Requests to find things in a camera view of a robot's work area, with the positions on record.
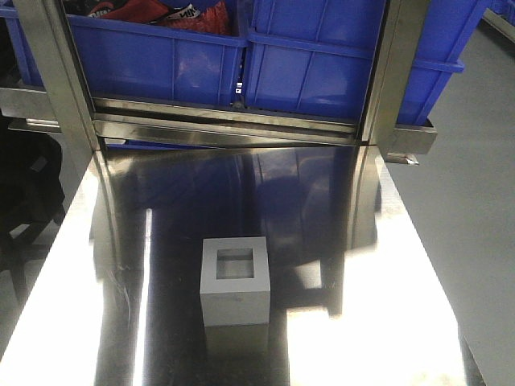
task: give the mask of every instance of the metal table surface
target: metal table surface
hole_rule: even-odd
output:
[[[237,236],[266,237],[270,322],[206,328],[202,241]],[[376,148],[109,150],[0,384],[465,385],[458,333]]]

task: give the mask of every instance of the metal frame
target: metal frame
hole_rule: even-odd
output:
[[[386,156],[431,0],[390,0],[381,27],[360,136]]]
[[[98,137],[223,147],[377,145],[383,156],[413,152],[415,146],[426,153],[434,141],[432,126],[396,128],[395,121],[429,2],[388,1],[359,125],[252,109],[92,98],[60,0],[14,0],[47,91],[0,88],[0,105],[8,116],[30,118],[15,121],[14,128],[60,130],[80,170],[101,148]]]
[[[93,101],[60,0],[14,0],[48,99],[74,155],[77,173],[100,145],[94,132]]]
[[[515,43],[515,26],[512,26],[500,15],[489,9],[484,12],[483,19],[485,22],[498,30],[502,35],[506,36],[508,39]]]

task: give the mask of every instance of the gray cube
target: gray cube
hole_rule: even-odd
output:
[[[205,326],[268,323],[270,272],[266,238],[205,239],[200,301]]]

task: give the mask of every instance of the blue plastic crate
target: blue plastic crate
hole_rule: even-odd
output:
[[[361,117],[371,51],[261,35],[249,29],[244,94],[248,106],[336,117]],[[421,125],[459,63],[415,60],[399,123]]]
[[[464,64],[415,60],[397,119],[404,125],[424,125],[452,74],[463,72]]]
[[[492,0],[492,3],[488,6],[496,14],[505,14],[508,9],[508,0]]]
[[[200,0],[203,10],[218,0]],[[189,0],[174,1],[174,6]],[[25,84],[43,82],[11,1],[0,0]],[[92,92],[210,105],[229,105],[246,46],[245,12],[226,0],[235,36],[69,15]]]
[[[417,57],[454,62],[492,0],[432,0]],[[256,0],[256,32],[374,49],[383,0]]]
[[[358,119],[372,52],[261,35],[249,29],[245,103],[262,109]]]
[[[252,27],[264,35],[373,50],[385,0],[255,0]]]
[[[491,0],[432,0],[416,57],[455,62]]]
[[[512,25],[515,26],[515,1],[509,0],[508,6],[506,7],[506,20]]]

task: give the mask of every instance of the gray floor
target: gray floor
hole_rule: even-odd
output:
[[[486,26],[430,119],[420,166],[390,165],[488,386],[515,384],[515,44]]]

